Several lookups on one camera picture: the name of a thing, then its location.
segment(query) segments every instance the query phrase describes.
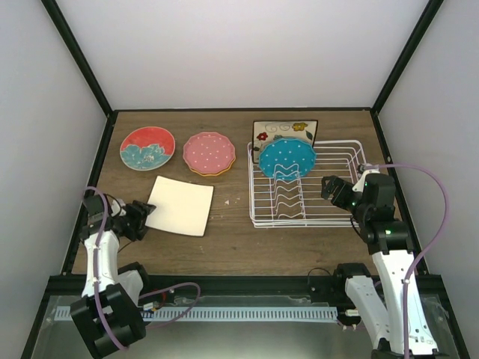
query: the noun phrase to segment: black metal frame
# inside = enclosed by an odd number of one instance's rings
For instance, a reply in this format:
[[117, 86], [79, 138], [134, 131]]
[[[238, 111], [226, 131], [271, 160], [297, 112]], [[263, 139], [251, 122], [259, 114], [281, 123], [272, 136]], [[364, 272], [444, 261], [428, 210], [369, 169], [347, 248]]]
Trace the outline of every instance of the black metal frame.
[[[406, 65], [411, 59], [414, 51], [418, 47], [422, 37], [426, 33], [434, 16], [438, 12], [444, 0], [429, 0], [425, 7], [417, 25], [415, 26], [411, 36], [409, 37], [400, 57], [397, 59], [394, 68], [391, 71], [386, 83], [384, 84], [373, 108], [199, 108], [199, 109], [145, 109], [145, 110], [115, 110], [113, 111], [109, 105], [108, 100], [103, 93], [90, 65], [88, 64], [83, 52], [77, 43], [73, 32], [70, 30], [66, 19], [64, 18], [56, 0], [41, 0], [46, 11], [52, 18], [55, 27], [58, 29], [61, 37], [70, 50], [73, 59], [82, 71], [85, 80], [94, 96], [97, 98], [102, 110], [104, 111], [107, 121], [103, 131], [100, 147], [94, 161], [94, 166], [91, 171], [88, 185], [96, 185], [100, 178], [103, 162], [106, 156], [106, 151], [113, 133], [113, 128], [120, 111], [369, 111], [374, 128], [379, 139], [381, 151], [385, 162], [392, 163], [391, 154], [388, 150], [384, 135], [382, 133], [381, 124], [379, 122], [378, 114], [384, 106], [386, 100], [394, 89], [397, 81], [403, 73]], [[417, 234], [415, 232], [411, 215], [407, 208], [406, 200], [400, 186], [400, 181], [397, 178], [396, 171], [390, 169], [389, 173], [394, 177], [397, 184], [397, 203], [403, 220], [406, 221], [412, 231], [412, 240], [417, 251], [421, 250]], [[49, 279], [45, 294], [40, 303], [37, 316], [31, 329], [30, 336], [25, 345], [25, 350], [22, 354], [22, 359], [29, 359], [34, 350], [34, 345], [37, 340], [38, 331], [43, 321], [46, 312], [47, 304], [52, 295], [80, 295], [85, 285], [85, 276], [78, 274], [71, 274], [73, 263], [79, 247], [79, 231], [82, 225], [86, 222], [86, 212], [80, 209], [79, 216], [76, 221], [73, 236], [70, 241], [70, 246], [62, 267], [62, 275], [53, 276]], [[418, 288], [421, 294], [436, 294], [441, 300], [442, 306], [450, 314], [450, 327], [454, 335], [454, 340], [460, 357], [470, 358], [467, 352], [466, 345], [460, 333], [459, 326], [454, 316], [448, 295], [445, 291], [442, 279], [438, 275], [431, 275], [427, 270], [425, 261], [421, 261], [418, 266], [418, 276], [416, 277]], [[313, 302], [327, 303], [330, 306], [339, 308], [352, 307], [352, 303], [345, 295], [339, 295], [335, 291], [335, 283], [331, 277], [311, 277], [310, 286], [308, 286], [306, 276], [298, 277], [236, 277], [236, 276], [158, 276], [151, 275], [150, 284], [152, 287], [166, 287], [175, 283], [184, 281], [194, 281], [201, 286], [203, 295], [291, 295], [304, 296], [307, 295]], [[177, 294], [189, 295], [189, 289], [179, 289]]]

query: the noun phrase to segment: pink polka dot plate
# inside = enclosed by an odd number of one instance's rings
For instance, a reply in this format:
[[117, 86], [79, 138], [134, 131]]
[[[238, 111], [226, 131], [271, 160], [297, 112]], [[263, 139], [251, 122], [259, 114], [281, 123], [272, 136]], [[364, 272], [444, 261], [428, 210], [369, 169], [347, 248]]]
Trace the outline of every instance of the pink polka dot plate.
[[190, 170], [201, 176], [218, 176], [231, 168], [236, 156], [228, 137], [217, 132], [201, 132], [186, 142], [183, 159]]

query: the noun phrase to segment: flower pattern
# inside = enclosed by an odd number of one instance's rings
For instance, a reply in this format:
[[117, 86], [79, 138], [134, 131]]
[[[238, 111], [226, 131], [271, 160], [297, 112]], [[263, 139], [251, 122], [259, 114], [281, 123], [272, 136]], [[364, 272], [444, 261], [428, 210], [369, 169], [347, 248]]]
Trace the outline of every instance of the flower pattern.
[[260, 141], [266, 141], [268, 138], [268, 134], [266, 132], [262, 132], [257, 136], [257, 139]]
[[296, 122], [293, 124], [293, 129], [295, 131], [304, 131], [305, 128], [308, 126], [307, 123], [304, 123], [304, 122]]
[[170, 159], [165, 155], [165, 150], [158, 144], [151, 144], [147, 147], [139, 147], [129, 144], [121, 151], [121, 158], [125, 165], [136, 170], [151, 170], [158, 168]]

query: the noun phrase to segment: white wall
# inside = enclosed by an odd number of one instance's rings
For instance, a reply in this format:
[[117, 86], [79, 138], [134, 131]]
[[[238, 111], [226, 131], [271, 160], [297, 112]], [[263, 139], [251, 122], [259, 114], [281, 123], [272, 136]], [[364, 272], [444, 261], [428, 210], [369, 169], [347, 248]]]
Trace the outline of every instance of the white wall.
[[0, 348], [59, 274], [105, 117], [40, 1], [0, 1]]
[[[451, 222], [427, 256], [442, 274], [471, 358], [479, 358], [479, 2], [445, 1], [380, 114], [393, 160], [428, 167], [451, 196]], [[444, 206], [424, 175], [399, 173], [421, 243]]]
[[372, 106], [427, 0], [59, 0], [113, 108]]

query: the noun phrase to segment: glass panel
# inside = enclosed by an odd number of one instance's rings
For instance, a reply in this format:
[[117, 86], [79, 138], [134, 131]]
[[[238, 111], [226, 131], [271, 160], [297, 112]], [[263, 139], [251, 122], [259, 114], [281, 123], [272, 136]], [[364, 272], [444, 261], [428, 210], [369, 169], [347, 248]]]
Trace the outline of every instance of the glass panel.
[[[33, 359], [91, 358], [73, 322], [54, 320], [57, 306], [70, 305], [77, 298], [50, 298]], [[438, 298], [421, 299], [439, 350], [451, 359], [459, 359], [447, 313]], [[336, 324], [301, 322], [178, 322], [147, 331], [146, 338], [133, 344], [127, 352], [116, 352], [109, 358], [369, 359], [371, 350], [364, 328], [343, 331]]]

